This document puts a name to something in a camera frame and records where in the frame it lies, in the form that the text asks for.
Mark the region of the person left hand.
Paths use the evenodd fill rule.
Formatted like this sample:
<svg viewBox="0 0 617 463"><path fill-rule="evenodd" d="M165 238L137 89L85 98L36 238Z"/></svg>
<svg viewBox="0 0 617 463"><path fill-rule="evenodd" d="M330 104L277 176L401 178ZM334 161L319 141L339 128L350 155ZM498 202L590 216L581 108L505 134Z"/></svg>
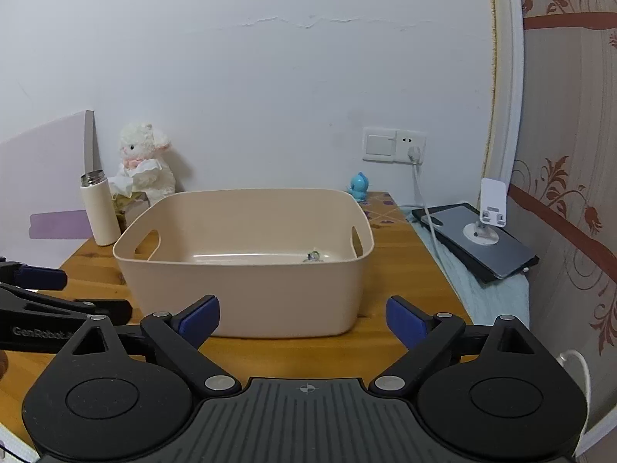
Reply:
<svg viewBox="0 0 617 463"><path fill-rule="evenodd" d="M0 379L6 375L9 366L8 355L5 351L0 351Z"/></svg>

